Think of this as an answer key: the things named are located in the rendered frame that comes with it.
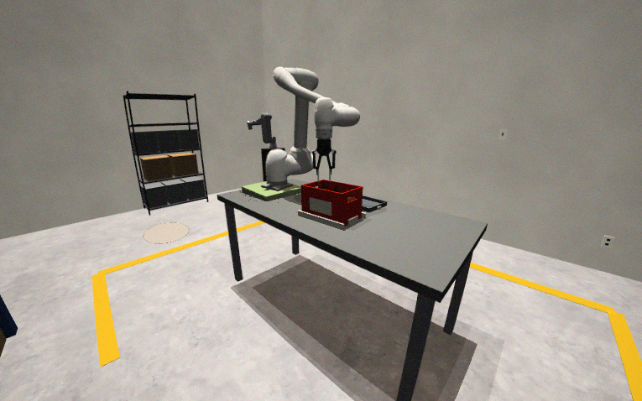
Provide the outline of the red bottle crate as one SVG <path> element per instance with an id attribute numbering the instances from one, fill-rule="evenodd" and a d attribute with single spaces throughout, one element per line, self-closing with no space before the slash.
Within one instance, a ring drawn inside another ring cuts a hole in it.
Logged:
<path id="1" fill-rule="evenodd" d="M 321 189 L 321 184 L 326 184 L 326 189 Z M 318 186 L 318 188 L 314 188 Z M 334 192 L 338 186 L 339 192 Z M 352 189 L 347 191 L 347 189 Z M 347 202 L 347 198 L 354 196 L 356 199 Z M 333 221 L 348 225 L 348 220 L 358 216 L 362 218 L 363 187 L 329 180 L 311 182 L 306 187 L 302 197 L 302 211 L 321 216 Z"/>

